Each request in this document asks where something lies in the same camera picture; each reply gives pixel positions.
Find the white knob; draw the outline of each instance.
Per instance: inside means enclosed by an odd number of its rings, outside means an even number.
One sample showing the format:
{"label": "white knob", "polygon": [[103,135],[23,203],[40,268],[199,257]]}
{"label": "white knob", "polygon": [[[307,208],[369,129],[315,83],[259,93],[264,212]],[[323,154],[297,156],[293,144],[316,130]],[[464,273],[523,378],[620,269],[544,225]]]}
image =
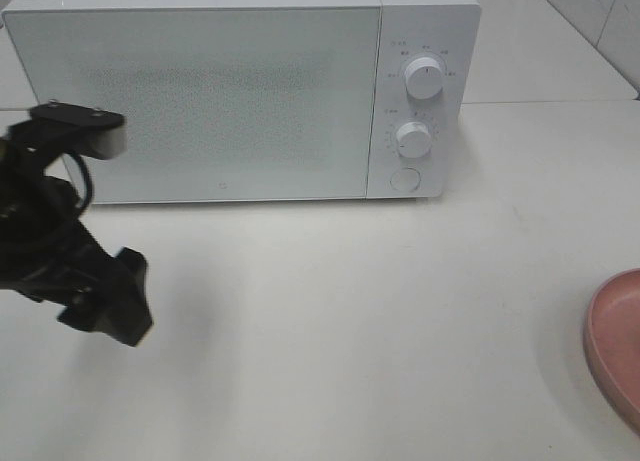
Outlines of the white knob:
{"label": "white knob", "polygon": [[428,56],[414,59],[404,70],[407,92],[416,99],[429,99],[442,90],[442,65]]}
{"label": "white knob", "polygon": [[421,158],[433,144],[429,127],[423,123],[403,124],[396,131],[396,142],[398,153],[405,158]]}

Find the microwave button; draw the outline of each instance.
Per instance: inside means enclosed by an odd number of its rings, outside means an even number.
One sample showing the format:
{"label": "microwave button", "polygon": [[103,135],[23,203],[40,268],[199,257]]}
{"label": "microwave button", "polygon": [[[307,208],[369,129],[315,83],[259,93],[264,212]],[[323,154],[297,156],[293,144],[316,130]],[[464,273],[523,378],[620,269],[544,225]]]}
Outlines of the microwave button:
{"label": "microwave button", "polygon": [[429,99],[442,90],[442,64],[430,56],[414,59],[404,70],[407,92],[415,99]]}
{"label": "microwave button", "polygon": [[415,191],[420,186],[420,173],[413,168],[402,168],[391,176],[391,186],[403,193]]}
{"label": "microwave button", "polygon": [[431,130],[424,123],[406,123],[396,131],[398,154],[403,158],[421,158],[431,149]]}

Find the pink plate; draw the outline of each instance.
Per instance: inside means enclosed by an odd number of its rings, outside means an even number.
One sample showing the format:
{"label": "pink plate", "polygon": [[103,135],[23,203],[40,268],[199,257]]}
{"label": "pink plate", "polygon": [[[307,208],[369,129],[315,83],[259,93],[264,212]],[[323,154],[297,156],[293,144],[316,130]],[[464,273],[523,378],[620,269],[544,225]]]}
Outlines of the pink plate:
{"label": "pink plate", "polygon": [[600,389],[640,431],[640,269],[614,276],[593,295],[584,346]]}

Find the white countertop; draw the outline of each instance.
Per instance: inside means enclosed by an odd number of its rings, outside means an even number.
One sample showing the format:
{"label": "white countertop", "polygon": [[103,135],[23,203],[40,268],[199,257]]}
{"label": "white countertop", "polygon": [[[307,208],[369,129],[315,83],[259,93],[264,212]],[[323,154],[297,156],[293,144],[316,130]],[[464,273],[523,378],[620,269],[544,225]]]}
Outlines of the white countertop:
{"label": "white countertop", "polygon": [[126,348],[2,293],[2,457],[637,460],[580,333],[640,264],[639,116],[464,106],[433,202],[93,208],[155,327]]}
{"label": "white countertop", "polygon": [[[483,8],[465,103],[634,99],[637,92],[545,0],[478,0]],[[6,28],[0,109],[36,104]]]}

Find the microwave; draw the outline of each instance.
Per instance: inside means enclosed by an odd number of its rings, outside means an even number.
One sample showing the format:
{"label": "microwave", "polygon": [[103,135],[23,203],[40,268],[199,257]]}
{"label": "microwave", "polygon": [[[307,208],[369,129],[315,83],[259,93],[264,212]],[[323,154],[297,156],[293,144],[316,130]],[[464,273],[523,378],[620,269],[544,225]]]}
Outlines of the microwave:
{"label": "microwave", "polygon": [[[40,103],[122,113],[101,203],[432,197],[476,0],[13,0]],[[68,166],[72,181],[78,173]]]}

